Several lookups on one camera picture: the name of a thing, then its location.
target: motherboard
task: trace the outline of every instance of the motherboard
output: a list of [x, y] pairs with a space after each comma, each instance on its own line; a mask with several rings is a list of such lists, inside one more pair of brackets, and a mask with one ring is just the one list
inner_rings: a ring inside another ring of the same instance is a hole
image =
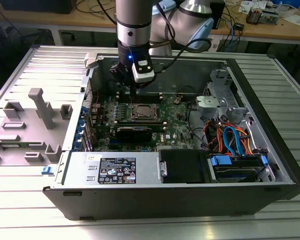
[[157, 152], [162, 149], [193, 149], [187, 125], [189, 102], [172, 94], [159, 100], [101, 98], [95, 104], [93, 123], [96, 152]]

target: blue cable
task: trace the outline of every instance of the blue cable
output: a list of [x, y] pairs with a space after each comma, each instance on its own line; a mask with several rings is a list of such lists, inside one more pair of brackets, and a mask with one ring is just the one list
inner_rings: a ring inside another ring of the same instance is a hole
[[229, 46], [226, 48], [226, 52], [229, 52], [229, 50], [231, 49], [232, 47], [232, 43], [234, 41], [234, 37], [235, 37], [235, 31], [234, 31], [234, 26], [232, 26], [231, 22], [229, 22], [228, 20], [225, 19], [225, 22], [228, 23], [231, 27], [231, 40], [230, 40], [230, 44]]
[[235, 151], [228, 144], [227, 133], [229, 130], [231, 130], [234, 133], [234, 139], [235, 139], [236, 149], [238, 150], [238, 154], [241, 156], [245, 156], [244, 150], [243, 150], [242, 146], [240, 145], [239, 134], [233, 126], [227, 126], [223, 130], [223, 142], [224, 142], [225, 147], [232, 153], [232, 156], [236, 155]]

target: slotted aluminum surface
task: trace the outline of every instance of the slotted aluminum surface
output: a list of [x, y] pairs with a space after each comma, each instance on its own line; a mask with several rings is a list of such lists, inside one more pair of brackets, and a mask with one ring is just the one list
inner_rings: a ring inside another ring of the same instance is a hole
[[[43, 88], [44, 99], [56, 108], [73, 103], [86, 74], [85, 55], [98, 50], [116, 53], [92, 47], [31, 49], [0, 92], [0, 123], [7, 100], [34, 107], [27, 94], [32, 86]], [[202, 56], [236, 59], [300, 165], [300, 87], [282, 66], [261, 54], [207, 52]], [[0, 166], [0, 239], [300, 239], [300, 195], [253, 216], [70, 221], [42, 194], [53, 177], [42, 176], [41, 171], [41, 166]]]

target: warning label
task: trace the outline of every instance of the warning label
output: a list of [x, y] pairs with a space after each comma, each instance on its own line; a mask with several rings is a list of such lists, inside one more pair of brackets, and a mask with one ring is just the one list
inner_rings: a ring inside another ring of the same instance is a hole
[[99, 184], [135, 184], [136, 158], [101, 158]]

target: workbench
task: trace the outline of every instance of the workbench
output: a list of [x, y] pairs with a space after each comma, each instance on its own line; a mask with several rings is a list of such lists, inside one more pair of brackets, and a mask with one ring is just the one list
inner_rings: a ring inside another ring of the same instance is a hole
[[[115, 6], [115, 2], [107, 4], [107, 8]], [[80, 6], [81, 10], [89, 11], [86, 2]], [[239, 6], [229, 6], [230, 14], [236, 19], [236, 22], [245, 25], [242, 41], [281, 43], [281, 44], [300, 44], [300, 26], [291, 22], [278, 20], [277, 25], [246, 23], [246, 14], [238, 13]], [[60, 31], [86, 31], [86, 32], [107, 32], [115, 33], [115, 26], [107, 19], [105, 15], [99, 16], [90, 13], [83, 13], [73, 9], [70, 14], [56, 14], [48, 12], [23, 12], [23, 11], [5, 11], [1, 5], [0, 9], [4, 16], [8, 18], [17, 28], [49, 29], [52, 32], [54, 43], [57, 46], [63, 45]], [[108, 11], [113, 16], [115, 8]], [[9, 23], [0, 15], [0, 26], [9, 27]], [[225, 21], [221, 21], [219, 28], [210, 33], [212, 38], [212, 51], [216, 51], [220, 40], [227, 37], [229, 29]]]
[[[0, 91], [0, 124], [7, 101], [19, 101], [22, 106], [35, 108], [28, 97], [32, 87], [42, 88], [44, 99], [53, 108], [62, 104], [75, 106], [86, 75], [85, 56], [100, 50], [104, 52], [105, 48], [31, 48]], [[118, 52], [116, 48], [107, 51]], [[205, 52], [200, 55], [236, 60], [300, 165], [300, 86], [279, 61], [265, 54]], [[192, 53], [183, 56], [191, 57]], [[54, 180], [42, 176], [43, 166], [44, 163], [0, 166], [0, 240], [300, 239], [300, 195], [272, 203], [255, 215], [70, 221], [42, 193], [43, 186]]]

